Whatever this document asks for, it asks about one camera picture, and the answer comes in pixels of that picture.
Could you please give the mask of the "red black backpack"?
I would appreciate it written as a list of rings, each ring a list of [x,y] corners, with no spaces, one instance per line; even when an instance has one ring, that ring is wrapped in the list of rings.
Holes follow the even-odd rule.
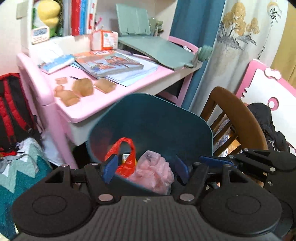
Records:
[[[40,140],[37,117],[32,114],[20,75],[1,76],[1,157],[17,154],[18,144],[27,138]]]

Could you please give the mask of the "black wooden chair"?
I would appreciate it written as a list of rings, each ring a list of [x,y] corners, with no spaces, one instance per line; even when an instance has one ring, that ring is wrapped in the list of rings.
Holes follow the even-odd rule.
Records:
[[[222,120],[227,117],[229,122],[214,136],[213,143],[216,144],[227,130],[233,130],[233,135],[214,151],[214,156],[219,156],[234,141],[239,142],[239,146],[230,154],[234,155],[244,149],[268,150],[265,135],[249,108],[232,92],[222,87],[215,87],[200,114],[204,121],[208,121],[216,106],[222,109],[222,113],[211,124],[210,129],[217,129]]]

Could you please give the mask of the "yellow plush toy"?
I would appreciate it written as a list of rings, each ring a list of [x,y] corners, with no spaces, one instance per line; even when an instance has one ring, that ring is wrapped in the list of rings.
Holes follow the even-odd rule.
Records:
[[[49,28],[54,28],[58,25],[60,10],[60,5],[53,0],[40,1],[37,7],[39,19]]]

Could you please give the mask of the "teal trash bin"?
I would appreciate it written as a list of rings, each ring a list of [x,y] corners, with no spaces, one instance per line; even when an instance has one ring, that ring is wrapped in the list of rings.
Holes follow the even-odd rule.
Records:
[[[87,141],[92,163],[103,163],[111,146],[122,137],[132,139],[137,162],[146,151],[159,153],[169,162],[175,180],[167,195],[176,201],[184,189],[175,171],[176,156],[189,166],[199,162],[200,156],[213,154],[213,134],[201,117],[148,94],[125,96],[101,116]],[[125,196],[165,196],[117,174],[108,187],[118,201]]]

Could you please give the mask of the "yogurt drink bottle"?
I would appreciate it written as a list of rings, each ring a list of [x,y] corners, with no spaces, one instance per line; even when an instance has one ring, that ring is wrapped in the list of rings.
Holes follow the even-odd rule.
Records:
[[[130,156],[130,153],[123,154],[121,158],[122,163],[125,163],[129,156]]]

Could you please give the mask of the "stack of magazines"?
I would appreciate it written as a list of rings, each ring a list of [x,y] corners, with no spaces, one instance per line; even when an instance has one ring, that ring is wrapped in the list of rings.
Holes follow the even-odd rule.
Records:
[[[158,69],[158,64],[113,50],[83,52],[74,55],[76,66],[94,78],[106,78],[128,87]]]

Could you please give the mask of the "white digital clock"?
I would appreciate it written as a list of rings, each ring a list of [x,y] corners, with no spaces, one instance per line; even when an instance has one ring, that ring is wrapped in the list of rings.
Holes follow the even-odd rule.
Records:
[[[48,26],[34,28],[31,31],[31,43],[38,44],[49,40],[50,38],[50,28]]]

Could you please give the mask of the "orange white box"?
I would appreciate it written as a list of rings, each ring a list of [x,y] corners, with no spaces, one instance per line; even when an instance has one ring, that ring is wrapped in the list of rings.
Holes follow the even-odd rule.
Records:
[[[115,50],[118,48],[118,32],[98,30],[91,34],[92,51]]]

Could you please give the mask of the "row of books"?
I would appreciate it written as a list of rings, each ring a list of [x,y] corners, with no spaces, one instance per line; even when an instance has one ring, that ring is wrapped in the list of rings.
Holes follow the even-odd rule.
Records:
[[[96,0],[62,1],[62,35],[88,35],[94,31]]]

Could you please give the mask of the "pink hello kitty board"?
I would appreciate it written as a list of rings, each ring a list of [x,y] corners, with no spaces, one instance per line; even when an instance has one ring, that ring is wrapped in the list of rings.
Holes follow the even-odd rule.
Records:
[[[275,130],[285,136],[295,154],[295,88],[278,70],[253,59],[247,65],[236,96],[246,104],[261,102],[271,110]]]

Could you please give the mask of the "green reading stand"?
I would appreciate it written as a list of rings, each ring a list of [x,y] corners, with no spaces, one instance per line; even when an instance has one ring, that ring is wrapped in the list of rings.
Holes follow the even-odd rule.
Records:
[[[118,42],[145,54],[167,68],[194,68],[200,61],[207,61],[211,57],[211,46],[204,45],[193,54],[180,45],[152,36],[146,9],[116,4],[116,14],[119,27]]]

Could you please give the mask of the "white printed curtain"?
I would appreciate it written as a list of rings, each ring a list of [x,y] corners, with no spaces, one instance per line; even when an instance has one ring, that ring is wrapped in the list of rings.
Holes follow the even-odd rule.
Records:
[[[285,28],[288,1],[226,1],[212,56],[190,105],[200,114],[214,87],[235,93],[248,63],[270,66]]]

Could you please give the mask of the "red plastic bag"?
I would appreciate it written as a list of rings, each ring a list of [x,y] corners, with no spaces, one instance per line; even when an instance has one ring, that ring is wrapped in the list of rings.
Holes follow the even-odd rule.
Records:
[[[122,137],[117,140],[105,155],[104,161],[112,157],[117,157],[117,163],[111,164],[112,168],[116,167],[115,174],[128,178],[131,176],[136,168],[137,159],[135,146],[131,138]]]

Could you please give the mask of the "teal zigzag quilt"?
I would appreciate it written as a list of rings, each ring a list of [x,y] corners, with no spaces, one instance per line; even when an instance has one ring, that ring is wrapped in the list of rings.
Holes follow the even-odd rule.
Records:
[[[52,167],[41,146],[33,138],[19,144],[15,156],[1,157],[1,239],[12,240],[17,230],[12,218],[13,202],[46,177]]]

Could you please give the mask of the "pink desk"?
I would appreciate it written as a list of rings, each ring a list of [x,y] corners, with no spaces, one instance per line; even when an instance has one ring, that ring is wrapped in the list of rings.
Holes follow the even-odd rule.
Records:
[[[181,79],[184,80],[182,90],[187,91],[194,72],[202,67],[202,63],[198,62],[194,68],[173,71],[159,65],[156,71],[129,87],[107,79],[96,80],[90,77],[93,94],[81,97],[74,105],[66,106],[60,98],[55,97],[56,79],[66,77],[64,89],[71,90],[73,82],[88,77],[86,72],[68,66],[48,75],[25,53],[17,54],[16,63],[30,109],[57,149],[58,157],[52,161],[57,166],[68,164],[71,168],[77,168],[72,146],[79,146],[87,141],[90,130],[109,106],[131,93],[159,94]]]

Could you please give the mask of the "pink plastic bag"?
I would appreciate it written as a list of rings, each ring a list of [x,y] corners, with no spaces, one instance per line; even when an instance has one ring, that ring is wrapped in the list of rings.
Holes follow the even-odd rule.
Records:
[[[175,177],[169,162],[161,154],[146,151],[138,160],[129,181],[161,195],[171,191]]]

